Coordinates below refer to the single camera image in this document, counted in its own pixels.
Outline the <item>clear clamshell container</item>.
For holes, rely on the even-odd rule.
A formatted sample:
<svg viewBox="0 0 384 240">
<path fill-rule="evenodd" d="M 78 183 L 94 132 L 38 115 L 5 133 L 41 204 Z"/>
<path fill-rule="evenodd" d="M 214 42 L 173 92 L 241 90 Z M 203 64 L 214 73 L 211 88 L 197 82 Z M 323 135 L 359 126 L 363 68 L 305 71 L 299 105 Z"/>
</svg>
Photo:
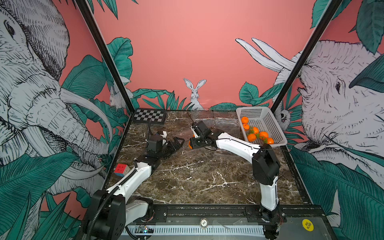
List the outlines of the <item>clear clamshell container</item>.
<svg viewBox="0 0 384 240">
<path fill-rule="evenodd" d="M 227 132 L 230 135 L 235 135 L 241 132 L 241 127 L 238 118 L 235 117 L 217 117 L 212 120 L 209 126 L 210 129 L 219 129 Z"/>
</svg>

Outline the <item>orange with leaf centre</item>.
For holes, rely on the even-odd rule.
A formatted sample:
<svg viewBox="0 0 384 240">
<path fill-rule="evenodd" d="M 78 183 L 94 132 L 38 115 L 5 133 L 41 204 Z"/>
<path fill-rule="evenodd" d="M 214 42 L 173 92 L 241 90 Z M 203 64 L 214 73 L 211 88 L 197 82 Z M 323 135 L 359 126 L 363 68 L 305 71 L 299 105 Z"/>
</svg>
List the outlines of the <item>orange with leaf centre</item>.
<svg viewBox="0 0 384 240">
<path fill-rule="evenodd" d="M 269 134 L 267 132 L 259 132 L 259 138 L 261 140 L 266 140 L 269 137 Z"/>
</svg>

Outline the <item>white perforated plastic basket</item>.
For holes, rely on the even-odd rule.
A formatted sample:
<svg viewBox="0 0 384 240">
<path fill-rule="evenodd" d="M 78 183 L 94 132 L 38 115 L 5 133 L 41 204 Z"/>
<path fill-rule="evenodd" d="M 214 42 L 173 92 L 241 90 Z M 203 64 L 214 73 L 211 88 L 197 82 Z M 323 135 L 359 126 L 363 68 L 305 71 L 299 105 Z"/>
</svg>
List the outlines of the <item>white perforated plastic basket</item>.
<svg viewBox="0 0 384 240">
<path fill-rule="evenodd" d="M 241 122 L 242 117 L 249 119 L 248 124 L 250 127 L 256 127 L 260 132 L 267 132 L 269 137 L 274 140 L 272 148 L 286 146 L 288 144 L 287 138 L 285 137 L 280 125 L 278 124 L 275 116 L 268 107 L 242 107 L 237 108 L 236 113 L 240 122 L 240 128 L 245 141 L 247 142 L 247 134 Z"/>
</svg>

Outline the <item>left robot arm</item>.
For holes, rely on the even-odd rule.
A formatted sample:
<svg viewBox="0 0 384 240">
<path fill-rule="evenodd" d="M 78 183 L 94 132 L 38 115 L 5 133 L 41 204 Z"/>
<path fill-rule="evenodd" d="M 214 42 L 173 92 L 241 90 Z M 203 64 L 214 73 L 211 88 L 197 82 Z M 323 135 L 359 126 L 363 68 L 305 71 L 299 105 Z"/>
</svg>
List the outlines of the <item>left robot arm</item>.
<svg viewBox="0 0 384 240">
<path fill-rule="evenodd" d="M 149 202 L 127 201 L 136 189 L 168 159 L 183 147 L 185 139 L 167 140 L 153 135 L 142 154 L 134 159 L 134 168 L 112 187 L 96 191 L 81 224 L 84 240 L 117 240 L 126 226 L 147 215 Z"/>
</svg>

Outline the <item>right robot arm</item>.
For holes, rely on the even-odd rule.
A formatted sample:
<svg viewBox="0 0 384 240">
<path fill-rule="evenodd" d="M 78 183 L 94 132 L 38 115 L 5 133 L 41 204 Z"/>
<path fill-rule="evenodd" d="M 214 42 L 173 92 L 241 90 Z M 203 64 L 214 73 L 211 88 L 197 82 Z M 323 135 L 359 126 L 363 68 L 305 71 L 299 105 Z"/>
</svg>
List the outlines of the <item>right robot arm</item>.
<svg viewBox="0 0 384 240">
<path fill-rule="evenodd" d="M 263 209 L 272 212 L 278 207 L 277 181 L 281 165 L 270 145 L 248 143 L 221 130 L 215 130 L 205 137 L 193 136 L 189 140 L 189 146 L 191 149 L 215 147 L 250 162 L 253 167 L 253 176 L 260 184 Z"/>
</svg>

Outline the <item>black white checkerboard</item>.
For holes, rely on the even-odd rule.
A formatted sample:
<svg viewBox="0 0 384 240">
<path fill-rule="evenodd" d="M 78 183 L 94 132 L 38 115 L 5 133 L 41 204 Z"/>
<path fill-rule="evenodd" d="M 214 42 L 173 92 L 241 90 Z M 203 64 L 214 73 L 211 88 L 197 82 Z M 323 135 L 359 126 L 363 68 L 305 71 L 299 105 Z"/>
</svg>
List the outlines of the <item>black white checkerboard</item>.
<svg viewBox="0 0 384 240">
<path fill-rule="evenodd" d="M 139 108 L 135 111 L 132 122 L 140 124 L 151 122 L 152 125 L 163 125 L 166 118 L 165 110 Z"/>
</svg>

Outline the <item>rubik cube on table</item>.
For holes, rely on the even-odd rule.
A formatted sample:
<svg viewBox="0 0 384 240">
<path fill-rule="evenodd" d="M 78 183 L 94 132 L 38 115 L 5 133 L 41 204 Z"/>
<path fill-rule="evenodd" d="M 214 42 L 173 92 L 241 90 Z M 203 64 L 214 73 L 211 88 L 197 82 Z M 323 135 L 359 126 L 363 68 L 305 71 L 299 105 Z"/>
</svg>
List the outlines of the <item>rubik cube on table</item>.
<svg viewBox="0 0 384 240">
<path fill-rule="evenodd" d="M 119 177 L 124 177 L 130 172 L 130 168 L 128 165 L 125 164 L 117 164 L 116 168 L 114 170 L 115 175 Z"/>
</svg>

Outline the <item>yellow round sticker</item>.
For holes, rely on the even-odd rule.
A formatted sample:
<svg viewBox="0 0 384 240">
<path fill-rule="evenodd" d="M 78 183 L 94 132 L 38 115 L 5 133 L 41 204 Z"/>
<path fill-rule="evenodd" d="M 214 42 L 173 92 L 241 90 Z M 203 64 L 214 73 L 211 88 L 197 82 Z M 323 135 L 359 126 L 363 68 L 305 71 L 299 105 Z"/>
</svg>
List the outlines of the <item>yellow round sticker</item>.
<svg viewBox="0 0 384 240">
<path fill-rule="evenodd" d="M 303 219 L 302 225 L 308 232 L 312 232 L 314 230 L 314 224 L 309 219 Z"/>
</svg>

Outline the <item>right black frame post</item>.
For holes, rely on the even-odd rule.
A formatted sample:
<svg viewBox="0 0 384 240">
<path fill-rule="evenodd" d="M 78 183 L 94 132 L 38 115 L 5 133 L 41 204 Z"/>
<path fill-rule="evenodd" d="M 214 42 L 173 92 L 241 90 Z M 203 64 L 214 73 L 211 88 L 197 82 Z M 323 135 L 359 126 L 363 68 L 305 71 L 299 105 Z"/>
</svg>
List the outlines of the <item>right black frame post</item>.
<svg viewBox="0 0 384 240">
<path fill-rule="evenodd" d="M 304 66 L 306 60 L 311 55 L 313 49 L 315 48 L 320 37 L 323 35 L 339 6 L 342 4 L 342 0 L 332 0 L 327 4 L 325 11 L 323 12 L 317 26 L 315 27 L 309 41 L 307 42 L 305 48 L 302 51 L 297 63 L 295 64 L 293 70 L 291 71 L 288 79 L 283 85 L 277 99 L 275 100 L 273 106 L 271 107 L 272 113 L 275 113 L 279 107 L 279 104 L 282 102 L 284 96 L 288 92 L 294 80 L 297 78 L 300 70 Z"/>
</svg>

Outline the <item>black frame post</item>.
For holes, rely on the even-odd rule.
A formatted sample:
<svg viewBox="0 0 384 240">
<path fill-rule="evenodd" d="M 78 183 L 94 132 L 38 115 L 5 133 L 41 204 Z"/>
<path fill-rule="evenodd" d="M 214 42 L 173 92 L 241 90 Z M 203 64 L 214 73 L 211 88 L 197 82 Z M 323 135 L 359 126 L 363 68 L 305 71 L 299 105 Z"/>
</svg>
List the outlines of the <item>black frame post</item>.
<svg viewBox="0 0 384 240">
<path fill-rule="evenodd" d="M 342 0 L 332 0 L 327 4 L 325 11 L 323 12 L 317 26 L 315 27 L 309 41 L 307 42 L 305 48 L 302 51 L 297 63 L 295 64 L 293 70 L 291 71 L 288 79 L 283 85 L 277 99 L 275 100 L 273 106 L 271 107 L 272 113 L 275 113 L 279 107 L 279 104 L 282 102 L 284 96 L 288 92 L 294 80 L 297 78 L 300 70 L 304 66 L 306 60 L 311 55 L 313 49 L 315 48 L 320 37 L 323 35 L 339 6 L 342 4 Z"/>
<path fill-rule="evenodd" d="M 93 17 L 93 14 L 91 12 L 90 6 L 88 4 L 88 1 L 83 0 L 76 0 L 75 1 L 83 19 L 85 20 L 88 29 L 90 30 L 92 37 L 94 41 L 97 44 L 97 47 L 99 51 L 101 52 L 101 55 L 103 57 L 103 60 L 105 61 L 108 70 L 110 71 L 115 83 L 117 84 L 118 89 L 120 90 L 120 93 L 124 99 L 124 102 L 126 106 L 128 107 L 129 114 L 133 114 L 135 112 L 134 106 L 127 94 L 126 88 L 123 85 L 122 79 L 119 75 L 118 69 L 115 65 L 115 62 L 112 59 L 112 56 L 110 54 L 110 51 L 107 47 L 107 44 L 104 41 L 104 38 L 100 32 L 100 29 L 96 23 L 95 18 Z"/>
</svg>

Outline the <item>left black frame post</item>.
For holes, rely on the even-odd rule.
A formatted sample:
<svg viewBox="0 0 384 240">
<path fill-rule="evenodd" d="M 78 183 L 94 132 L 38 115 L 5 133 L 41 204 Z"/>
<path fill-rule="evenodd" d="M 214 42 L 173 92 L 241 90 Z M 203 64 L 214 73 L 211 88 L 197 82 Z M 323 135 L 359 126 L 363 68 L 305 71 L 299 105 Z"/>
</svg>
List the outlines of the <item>left black frame post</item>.
<svg viewBox="0 0 384 240">
<path fill-rule="evenodd" d="M 128 107 L 129 114 L 133 114 L 135 112 L 134 106 L 127 94 L 126 88 L 123 85 L 122 79 L 119 75 L 118 69 L 115 65 L 115 62 L 112 59 L 112 56 L 110 54 L 110 51 L 107 47 L 107 44 L 104 41 L 104 38 L 100 32 L 100 29 L 96 23 L 95 18 L 93 17 L 93 14 L 91 12 L 90 6 L 88 4 L 88 1 L 83 0 L 76 0 L 75 1 L 83 19 L 85 20 L 88 29 L 90 30 L 92 37 L 94 41 L 97 44 L 97 47 L 99 51 L 101 52 L 101 55 L 103 57 L 103 60 L 105 61 L 108 70 L 110 71 L 115 83 L 117 84 L 118 89 L 120 90 L 120 93 L 124 99 L 124 102 L 126 106 Z"/>
</svg>

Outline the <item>black front rail frame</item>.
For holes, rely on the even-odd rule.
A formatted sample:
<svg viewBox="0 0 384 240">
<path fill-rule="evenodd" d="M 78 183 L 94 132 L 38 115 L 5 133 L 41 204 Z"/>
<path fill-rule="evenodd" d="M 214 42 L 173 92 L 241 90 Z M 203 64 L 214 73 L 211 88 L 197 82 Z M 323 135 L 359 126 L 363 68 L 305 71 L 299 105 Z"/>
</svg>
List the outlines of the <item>black front rail frame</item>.
<svg viewBox="0 0 384 240">
<path fill-rule="evenodd" d="M 303 219 L 314 230 L 303 228 Z M 135 236 L 131 225 L 263 226 L 264 237 L 251 236 Z M 334 240 L 336 234 L 323 210 L 315 205 L 282 205 L 271 221 L 262 218 L 259 205 L 149 205 L 147 215 L 126 226 L 118 240 Z"/>
</svg>

